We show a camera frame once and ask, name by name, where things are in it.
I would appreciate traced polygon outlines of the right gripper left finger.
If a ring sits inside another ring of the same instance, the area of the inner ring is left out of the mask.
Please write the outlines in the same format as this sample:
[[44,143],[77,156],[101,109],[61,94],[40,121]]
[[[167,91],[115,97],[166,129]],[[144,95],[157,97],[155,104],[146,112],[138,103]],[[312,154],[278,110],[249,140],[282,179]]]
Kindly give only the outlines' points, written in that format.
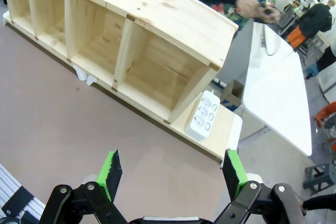
[[127,223],[114,204],[121,176],[119,151],[109,152],[96,180],[76,189],[65,184],[53,189],[39,223],[80,223],[85,215],[98,223]]

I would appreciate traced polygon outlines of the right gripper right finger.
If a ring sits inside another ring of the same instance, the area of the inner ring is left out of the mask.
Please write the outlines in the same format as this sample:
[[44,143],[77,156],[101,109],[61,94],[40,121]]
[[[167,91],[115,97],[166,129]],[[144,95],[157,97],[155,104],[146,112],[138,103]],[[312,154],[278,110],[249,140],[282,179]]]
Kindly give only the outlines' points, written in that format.
[[230,203],[214,223],[246,223],[250,215],[265,223],[304,223],[292,187],[285,183],[272,188],[248,178],[236,150],[227,149],[221,164]]

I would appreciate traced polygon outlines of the person right hand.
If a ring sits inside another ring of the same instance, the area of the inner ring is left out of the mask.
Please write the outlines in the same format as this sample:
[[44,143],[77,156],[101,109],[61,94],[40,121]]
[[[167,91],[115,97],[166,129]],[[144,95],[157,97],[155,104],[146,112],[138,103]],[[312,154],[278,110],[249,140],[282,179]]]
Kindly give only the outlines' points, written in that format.
[[258,0],[236,0],[235,5],[245,18],[260,19],[267,24],[274,24],[280,18],[279,10],[269,5],[262,6]]

